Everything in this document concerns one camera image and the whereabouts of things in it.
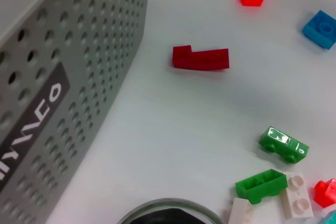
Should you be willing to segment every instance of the perforated metal panel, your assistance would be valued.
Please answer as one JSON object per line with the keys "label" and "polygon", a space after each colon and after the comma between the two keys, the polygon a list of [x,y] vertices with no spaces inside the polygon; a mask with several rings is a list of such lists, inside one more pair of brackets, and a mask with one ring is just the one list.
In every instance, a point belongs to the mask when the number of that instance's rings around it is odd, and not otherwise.
{"label": "perforated metal panel", "polygon": [[[15,12],[20,8],[14,4],[7,12],[13,18],[0,22],[0,148],[60,63],[70,89],[0,192],[1,224],[44,223],[49,216],[130,67],[143,35],[147,0],[31,0],[20,5],[24,14]],[[1,162],[12,168],[7,161],[15,158]],[[1,162],[5,177],[11,170],[5,171]]]}

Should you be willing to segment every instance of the green lego brick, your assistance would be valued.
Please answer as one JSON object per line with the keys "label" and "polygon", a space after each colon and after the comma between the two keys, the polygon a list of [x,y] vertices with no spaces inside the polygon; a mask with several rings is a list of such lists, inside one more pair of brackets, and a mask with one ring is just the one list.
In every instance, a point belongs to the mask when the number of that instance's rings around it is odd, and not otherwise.
{"label": "green lego brick", "polygon": [[309,150],[308,145],[273,127],[269,127],[261,136],[259,144],[268,152],[279,154],[286,162],[291,164],[296,164],[304,159]]}
{"label": "green lego brick", "polygon": [[258,204],[267,196],[276,196],[288,187],[286,175],[270,169],[236,183],[238,196]]}

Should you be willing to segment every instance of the gray perforated box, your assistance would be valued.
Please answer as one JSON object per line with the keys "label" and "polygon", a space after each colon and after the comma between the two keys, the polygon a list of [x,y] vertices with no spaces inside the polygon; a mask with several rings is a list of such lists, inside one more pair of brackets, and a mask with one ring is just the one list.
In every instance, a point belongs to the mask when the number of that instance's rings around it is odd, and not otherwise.
{"label": "gray perforated box", "polygon": [[118,93],[146,6],[0,0],[1,224],[49,216]]}

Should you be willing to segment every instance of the blue lego brick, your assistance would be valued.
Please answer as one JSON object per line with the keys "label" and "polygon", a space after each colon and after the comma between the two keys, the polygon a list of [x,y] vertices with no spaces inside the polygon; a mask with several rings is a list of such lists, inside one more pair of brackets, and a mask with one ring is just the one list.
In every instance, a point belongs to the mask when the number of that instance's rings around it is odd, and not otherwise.
{"label": "blue lego brick", "polygon": [[320,47],[329,50],[336,42],[336,19],[320,10],[305,25],[302,33]]}
{"label": "blue lego brick", "polygon": [[321,220],[320,224],[336,224],[336,210],[328,213],[328,215]]}

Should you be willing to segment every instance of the black label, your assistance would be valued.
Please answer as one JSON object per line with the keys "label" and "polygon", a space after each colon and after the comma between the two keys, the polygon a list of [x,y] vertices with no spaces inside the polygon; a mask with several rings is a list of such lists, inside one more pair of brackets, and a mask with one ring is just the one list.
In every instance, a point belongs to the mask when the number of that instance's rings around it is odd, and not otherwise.
{"label": "black label", "polygon": [[57,110],[70,83],[59,63],[0,145],[0,193]]}

